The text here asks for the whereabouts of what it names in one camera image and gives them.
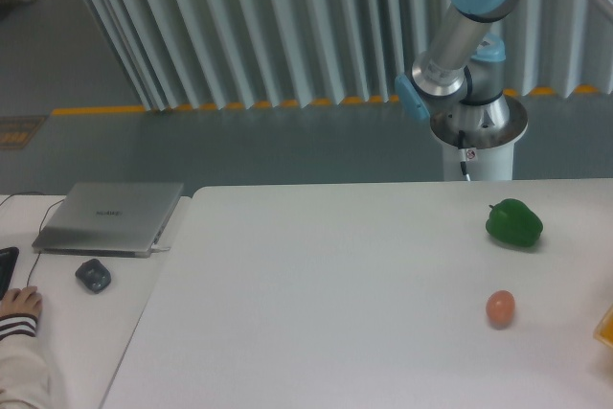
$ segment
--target person's hand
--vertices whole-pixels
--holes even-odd
[[[9,289],[0,303],[0,318],[7,315],[32,315],[38,319],[42,310],[42,296],[36,286]]]

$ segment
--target egg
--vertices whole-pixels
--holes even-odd
[[[489,322],[497,329],[506,328],[515,313],[515,299],[508,291],[496,291],[489,296],[486,314]]]

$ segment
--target gray floor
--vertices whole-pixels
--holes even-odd
[[[0,116],[133,105],[80,0],[0,12]],[[517,179],[613,177],[613,100],[525,98]],[[67,193],[77,181],[203,186],[443,179],[427,126],[398,104],[51,117],[23,150],[0,150],[0,193]]]

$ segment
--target laptop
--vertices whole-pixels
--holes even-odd
[[[180,183],[78,183],[32,247],[52,254],[146,258],[182,192]]]

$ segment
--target black and white striped cuff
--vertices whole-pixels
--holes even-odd
[[[36,337],[36,317],[23,313],[0,317],[0,340],[16,334]]]

